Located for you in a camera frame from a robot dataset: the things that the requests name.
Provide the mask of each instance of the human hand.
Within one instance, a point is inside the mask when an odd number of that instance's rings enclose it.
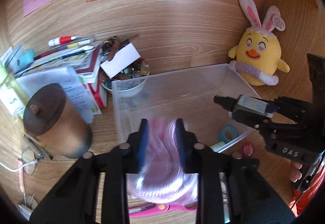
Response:
[[[302,174],[299,171],[299,169],[302,166],[303,165],[301,163],[291,161],[291,164],[290,164],[290,175],[289,175],[290,181],[292,181],[292,182],[295,183],[297,180],[299,180],[301,178]]]

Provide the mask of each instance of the brown cylindrical container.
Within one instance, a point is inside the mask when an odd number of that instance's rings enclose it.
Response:
[[[58,84],[44,86],[33,95],[23,123],[27,134],[68,158],[77,159],[90,148],[90,126]]]

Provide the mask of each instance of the dark brown lid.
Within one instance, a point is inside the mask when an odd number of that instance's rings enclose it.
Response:
[[[65,102],[66,95],[59,84],[49,84],[38,90],[24,111],[26,133],[37,137],[49,131],[60,118]]]

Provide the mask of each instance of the plush toy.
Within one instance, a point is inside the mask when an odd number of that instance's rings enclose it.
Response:
[[[230,58],[236,57],[229,63],[229,68],[237,71],[251,85],[276,85],[279,81],[273,75],[276,69],[285,73],[290,70],[280,59],[280,43],[272,33],[274,28],[285,29],[280,11],[271,6],[261,24],[253,0],[239,0],[239,3],[252,27],[246,30],[239,44],[228,51]]]

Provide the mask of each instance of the plastic storage bin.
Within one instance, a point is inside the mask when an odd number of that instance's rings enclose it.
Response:
[[[140,83],[140,90],[126,96],[125,90]],[[260,98],[238,73],[228,69],[228,64],[114,81],[112,90],[120,142],[125,142],[130,133],[139,130],[141,119],[157,115],[182,118],[185,128],[208,146],[218,143],[218,132],[223,126],[234,125],[239,137],[220,147],[218,152],[240,141],[254,129],[229,118],[228,111],[213,102],[214,96],[237,98],[244,94]]]

